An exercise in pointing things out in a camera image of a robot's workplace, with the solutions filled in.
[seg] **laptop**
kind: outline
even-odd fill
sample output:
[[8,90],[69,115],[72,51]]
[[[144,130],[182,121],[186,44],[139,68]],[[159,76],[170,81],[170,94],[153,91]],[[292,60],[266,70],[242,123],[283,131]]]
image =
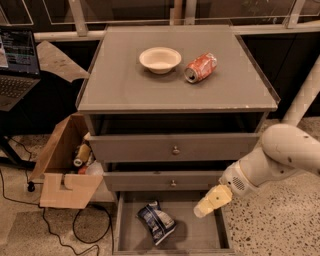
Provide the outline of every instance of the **laptop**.
[[39,81],[31,29],[0,26],[0,111],[10,111]]

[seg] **drawer knob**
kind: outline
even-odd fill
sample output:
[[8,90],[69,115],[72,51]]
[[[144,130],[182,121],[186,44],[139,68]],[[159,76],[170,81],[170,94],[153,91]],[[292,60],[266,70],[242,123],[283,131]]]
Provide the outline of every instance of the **drawer knob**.
[[179,155],[180,154],[180,149],[178,148],[178,146],[174,146],[173,147],[172,154],[173,155]]
[[170,186],[173,187],[173,188],[176,187],[176,186],[177,186],[176,181],[175,181],[175,180],[172,180]]

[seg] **black cable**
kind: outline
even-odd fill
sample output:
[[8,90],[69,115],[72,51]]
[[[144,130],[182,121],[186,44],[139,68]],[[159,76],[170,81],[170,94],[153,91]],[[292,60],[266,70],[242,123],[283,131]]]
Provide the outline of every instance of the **black cable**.
[[[27,150],[27,148],[25,147],[25,145],[23,145],[22,143],[16,141],[15,139],[13,139],[13,138],[9,138],[9,139],[11,139],[11,140],[13,140],[15,143],[21,145],[21,146],[24,148],[24,150],[29,153],[29,160],[28,160],[28,161],[30,161],[32,152],[30,152],[29,150]],[[28,182],[27,170],[25,170],[25,174],[26,174],[26,178],[27,178],[27,183],[29,183],[29,182]],[[8,200],[8,201],[15,202],[15,203],[21,203],[21,204],[27,204],[27,205],[36,205],[36,206],[38,206],[38,208],[43,209],[42,218],[43,218],[43,220],[46,222],[46,224],[47,224],[47,226],[48,226],[48,231],[49,231],[49,233],[50,233],[51,235],[54,235],[54,236],[58,237],[58,240],[59,240],[59,243],[60,243],[61,246],[70,248],[75,255],[82,255],[82,254],[84,254],[84,253],[87,253],[87,252],[91,251],[91,250],[94,249],[94,248],[97,248],[97,256],[99,255],[99,253],[100,253],[100,247],[99,247],[99,245],[93,245],[93,246],[91,246],[90,248],[86,249],[85,251],[83,251],[83,252],[81,252],[81,253],[77,253],[77,252],[75,251],[75,249],[74,249],[71,245],[63,244],[63,243],[62,243],[62,240],[61,240],[61,237],[60,237],[58,234],[55,234],[55,233],[53,233],[53,232],[51,231],[50,223],[49,223],[49,221],[45,218],[45,208],[40,207],[40,204],[39,204],[39,203],[24,202],[24,201],[20,201],[20,200],[16,200],[16,199],[12,199],[12,198],[7,197],[7,196],[5,195],[5,188],[4,188],[4,187],[5,187],[5,182],[4,182],[4,177],[3,177],[3,174],[2,174],[2,170],[1,170],[1,169],[0,169],[0,176],[1,176],[1,181],[2,181],[2,196],[3,196],[3,198],[6,199],[6,200]],[[83,239],[80,239],[80,238],[77,236],[76,232],[75,232],[75,222],[76,222],[77,218],[79,217],[80,213],[82,212],[82,210],[79,210],[78,213],[77,213],[77,215],[76,215],[76,217],[75,217],[75,219],[73,220],[73,224],[72,224],[73,233],[74,233],[75,237],[76,237],[80,242],[85,243],[85,244],[92,244],[92,243],[97,243],[98,241],[100,241],[100,240],[108,233],[108,231],[111,230],[112,253],[113,253],[114,237],[113,237],[113,228],[112,228],[112,218],[111,218],[111,215],[110,215],[110,213],[107,211],[107,209],[105,209],[104,207],[102,207],[102,206],[100,206],[100,205],[92,205],[92,206],[94,206],[95,208],[97,208],[97,209],[99,209],[99,210],[105,211],[105,213],[107,214],[107,216],[108,216],[108,218],[109,218],[109,225],[108,225],[106,231],[103,233],[103,235],[102,235],[100,238],[96,239],[95,241],[87,242],[87,241],[84,241]]]
[[29,202],[24,202],[24,201],[19,201],[19,200],[16,200],[16,199],[12,199],[12,198],[9,198],[5,195],[5,189],[4,189],[4,178],[3,178],[3,174],[2,174],[2,170],[0,169],[0,176],[1,176],[1,181],[2,181],[2,196],[4,199],[6,200],[9,200],[9,201],[12,201],[12,202],[15,202],[15,203],[21,203],[21,204],[29,204],[29,205],[38,205],[36,203],[29,203]]
[[99,255],[99,253],[100,253],[100,247],[99,247],[99,245],[96,245],[96,244],[93,245],[93,246],[91,246],[90,248],[86,249],[85,251],[83,251],[83,252],[81,252],[81,253],[77,253],[76,250],[75,250],[71,245],[63,244],[63,243],[62,243],[62,240],[61,240],[61,237],[60,237],[58,234],[53,233],[53,232],[51,231],[50,223],[49,223],[49,221],[48,221],[48,220],[46,219],[46,217],[45,217],[46,208],[42,208],[42,209],[43,209],[43,211],[42,211],[42,218],[43,218],[44,221],[47,223],[49,233],[50,233],[51,235],[54,235],[54,236],[58,237],[58,240],[59,240],[59,243],[60,243],[61,246],[70,248],[75,255],[82,255],[82,254],[84,254],[84,253],[87,253],[87,252],[91,251],[93,248],[97,248],[97,256]]
[[[29,153],[29,159],[28,159],[28,161],[30,162],[31,156],[32,156],[32,152],[29,151],[23,143],[15,140],[15,139],[13,139],[12,137],[9,137],[8,139],[14,141],[15,143],[17,143],[18,145],[20,145],[21,147],[23,147],[23,149],[24,149],[27,153]],[[27,169],[25,169],[25,175],[26,175],[26,178],[27,178],[27,183],[29,184],[29,177],[28,177],[28,170],[27,170]],[[41,183],[41,182],[32,182],[32,184],[42,185],[43,183]]]
[[80,214],[83,212],[83,210],[79,210],[76,217],[74,218],[73,220],[73,223],[72,223],[72,229],[73,229],[73,233],[74,233],[74,236],[79,240],[81,241],[82,243],[85,243],[85,244],[93,244],[93,243],[97,243],[98,241],[100,241],[109,231],[109,229],[112,230],[112,219],[111,219],[111,215],[110,213],[107,211],[106,208],[100,206],[100,205],[97,205],[97,204],[92,204],[92,206],[100,211],[104,211],[108,218],[109,218],[109,225],[107,226],[107,229],[106,231],[103,233],[103,235],[101,237],[99,237],[98,239],[94,240],[94,241],[85,241],[83,239],[81,239],[78,235],[77,235],[77,232],[76,232],[76,229],[75,229],[75,224],[77,222],[77,219],[78,217],[80,216]]

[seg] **red soda can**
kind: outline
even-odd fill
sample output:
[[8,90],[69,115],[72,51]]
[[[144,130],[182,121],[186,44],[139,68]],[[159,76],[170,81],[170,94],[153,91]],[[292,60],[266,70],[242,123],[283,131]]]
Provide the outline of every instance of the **red soda can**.
[[189,83],[199,82],[209,76],[217,64],[217,58],[212,53],[204,53],[188,64],[184,76]]

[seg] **white paper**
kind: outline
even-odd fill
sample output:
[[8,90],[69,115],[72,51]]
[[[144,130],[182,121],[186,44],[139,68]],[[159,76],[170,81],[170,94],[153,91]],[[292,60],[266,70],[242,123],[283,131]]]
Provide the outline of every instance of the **white paper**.
[[70,83],[90,76],[86,70],[48,41],[41,42],[37,46],[37,52],[41,70],[56,74]]

